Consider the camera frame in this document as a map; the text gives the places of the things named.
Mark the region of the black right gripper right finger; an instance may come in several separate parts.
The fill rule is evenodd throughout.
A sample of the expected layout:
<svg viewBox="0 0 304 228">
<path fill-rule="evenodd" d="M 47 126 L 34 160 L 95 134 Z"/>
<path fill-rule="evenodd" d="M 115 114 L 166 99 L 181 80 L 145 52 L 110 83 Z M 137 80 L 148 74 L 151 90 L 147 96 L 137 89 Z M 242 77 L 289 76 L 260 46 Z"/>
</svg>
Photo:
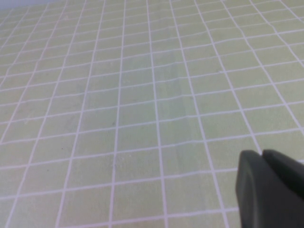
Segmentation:
<svg viewBox="0 0 304 228">
<path fill-rule="evenodd" d="M 263 150 L 262 157 L 284 185 L 304 199 L 304 165 L 271 149 Z"/>
</svg>

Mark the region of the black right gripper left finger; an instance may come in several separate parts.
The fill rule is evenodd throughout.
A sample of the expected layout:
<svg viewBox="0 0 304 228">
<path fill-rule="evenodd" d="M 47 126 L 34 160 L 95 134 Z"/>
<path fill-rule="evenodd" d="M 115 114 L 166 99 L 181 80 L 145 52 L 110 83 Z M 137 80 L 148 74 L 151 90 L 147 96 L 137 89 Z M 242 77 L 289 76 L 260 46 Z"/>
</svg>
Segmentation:
<svg viewBox="0 0 304 228">
<path fill-rule="evenodd" d="M 240 153 L 236 197 L 243 228 L 304 226 L 304 200 L 284 185 L 256 151 Z"/>
</svg>

